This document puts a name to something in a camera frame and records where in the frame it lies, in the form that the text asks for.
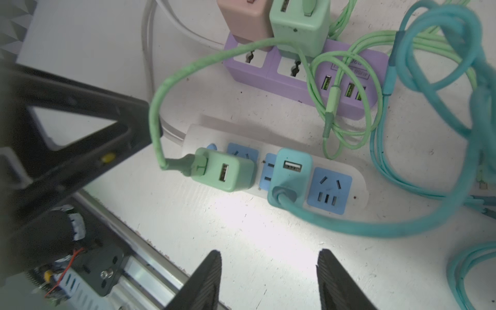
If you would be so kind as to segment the pink charger plug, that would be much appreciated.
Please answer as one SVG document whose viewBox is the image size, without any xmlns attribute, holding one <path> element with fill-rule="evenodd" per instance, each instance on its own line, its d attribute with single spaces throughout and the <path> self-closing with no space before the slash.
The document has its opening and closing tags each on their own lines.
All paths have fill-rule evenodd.
<svg viewBox="0 0 496 310">
<path fill-rule="evenodd" d="M 217 0 L 224 20 L 237 42 L 247 44 L 273 37 L 269 20 L 272 0 Z"/>
</svg>

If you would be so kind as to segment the light green charger plug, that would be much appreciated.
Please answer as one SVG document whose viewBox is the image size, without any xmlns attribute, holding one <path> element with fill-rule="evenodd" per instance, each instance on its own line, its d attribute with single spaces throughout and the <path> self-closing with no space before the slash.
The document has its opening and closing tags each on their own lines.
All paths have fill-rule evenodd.
<svg viewBox="0 0 496 310">
<path fill-rule="evenodd" d="M 274 1 L 269 13 L 273 35 L 297 43 L 307 58 L 324 48 L 331 26 L 330 0 Z"/>
</svg>

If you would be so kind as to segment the white blue power strip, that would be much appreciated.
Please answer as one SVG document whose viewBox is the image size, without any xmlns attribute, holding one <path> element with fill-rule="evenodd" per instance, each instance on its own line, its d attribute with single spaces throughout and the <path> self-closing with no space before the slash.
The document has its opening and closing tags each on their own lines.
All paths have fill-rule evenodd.
<svg viewBox="0 0 496 310">
<path fill-rule="evenodd" d="M 183 142 L 183 153 L 193 152 L 200 147 L 227 152 L 256 162 L 254 186 L 246 192 L 267 198 L 274 178 L 277 155 L 282 148 L 279 144 L 274 145 L 201 125 L 191 125 Z M 363 212 L 368 205 L 369 192 L 359 170 L 320 156 L 311 157 L 313 166 L 310 181 L 306 186 L 303 208 L 321 216 L 340 219 L 351 219 Z"/>
</svg>

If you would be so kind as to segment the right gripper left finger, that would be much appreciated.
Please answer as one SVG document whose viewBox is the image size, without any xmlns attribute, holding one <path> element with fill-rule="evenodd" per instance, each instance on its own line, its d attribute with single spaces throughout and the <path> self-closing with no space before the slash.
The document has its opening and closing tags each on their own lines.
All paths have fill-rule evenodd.
<svg viewBox="0 0 496 310">
<path fill-rule="evenodd" d="M 222 256 L 212 250 L 164 310 L 218 309 Z"/>
</svg>

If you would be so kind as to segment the teal charger plug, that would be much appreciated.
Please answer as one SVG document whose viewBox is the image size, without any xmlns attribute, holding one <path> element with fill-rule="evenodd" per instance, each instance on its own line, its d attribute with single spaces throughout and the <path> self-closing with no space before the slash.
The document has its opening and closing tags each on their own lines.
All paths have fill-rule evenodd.
<svg viewBox="0 0 496 310">
<path fill-rule="evenodd" d="M 285 194 L 291 203 L 302 209 L 312 171 L 313 157 L 310 154 L 288 148 L 280 149 L 268 190 L 269 204 L 284 209 L 279 196 Z"/>
</svg>

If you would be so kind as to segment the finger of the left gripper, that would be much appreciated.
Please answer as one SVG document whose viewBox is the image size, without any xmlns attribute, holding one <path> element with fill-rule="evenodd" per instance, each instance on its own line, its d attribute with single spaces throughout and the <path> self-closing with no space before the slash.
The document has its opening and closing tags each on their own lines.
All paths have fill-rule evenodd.
<svg viewBox="0 0 496 310">
<path fill-rule="evenodd" d="M 151 144 L 148 103 L 1 63 L 1 230 L 27 225 Z"/>
</svg>

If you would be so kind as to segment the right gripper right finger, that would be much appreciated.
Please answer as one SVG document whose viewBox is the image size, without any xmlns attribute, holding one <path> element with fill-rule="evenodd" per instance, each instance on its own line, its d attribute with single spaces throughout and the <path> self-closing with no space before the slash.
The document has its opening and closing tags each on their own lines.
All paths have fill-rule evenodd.
<svg viewBox="0 0 496 310">
<path fill-rule="evenodd" d="M 320 251 L 316 275 L 322 310 L 377 309 L 329 249 Z"/>
</svg>

